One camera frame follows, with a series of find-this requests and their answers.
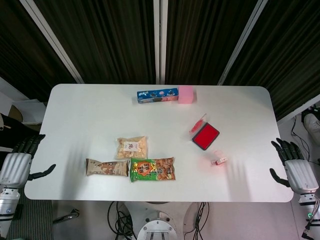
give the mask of brown snack bag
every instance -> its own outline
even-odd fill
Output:
[[[117,175],[128,176],[128,160],[126,161],[109,161],[100,162],[96,160],[86,159],[86,175],[103,174],[103,175]]]
[[[138,136],[132,138],[117,139],[119,147],[116,153],[117,159],[146,159],[147,158],[147,138],[145,136]]]

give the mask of blue box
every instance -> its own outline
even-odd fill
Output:
[[[178,100],[178,96],[178,88],[146,90],[136,92],[136,97],[139,104],[176,101]]]

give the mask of robotic arm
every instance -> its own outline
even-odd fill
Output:
[[[316,177],[312,168],[299,149],[293,142],[282,141],[276,139],[278,143],[272,141],[271,144],[275,147],[282,165],[284,166],[286,179],[280,178],[273,168],[270,168],[270,173],[273,179],[288,188],[291,188],[295,193],[300,195],[299,204],[306,213],[306,226],[302,233],[302,238],[307,240],[320,240],[320,213],[319,198],[315,192],[319,188]]]
[[[18,189],[26,182],[50,174],[55,164],[44,172],[30,174],[32,159],[45,135],[28,137],[9,153],[0,172],[0,239],[5,239],[20,198]]]

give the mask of snack bag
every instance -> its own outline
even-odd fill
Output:
[[[136,180],[176,180],[174,158],[135,159],[131,158],[130,179]]]
[[[128,176],[128,160],[126,161],[108,161],[100,162],[96,160],[86,159],[86,175],[103,174]]]
[[[116,153],[117,159],[146,159],[147,158],[147,138],[138,136],[133,138],[118,138],[119,147]]]

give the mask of white sneaker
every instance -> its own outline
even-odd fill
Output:
[[[320,146],[320,121],[318,118],[309,113],[304,117],[303,121],[305,129],[309,132],[315,143]]]

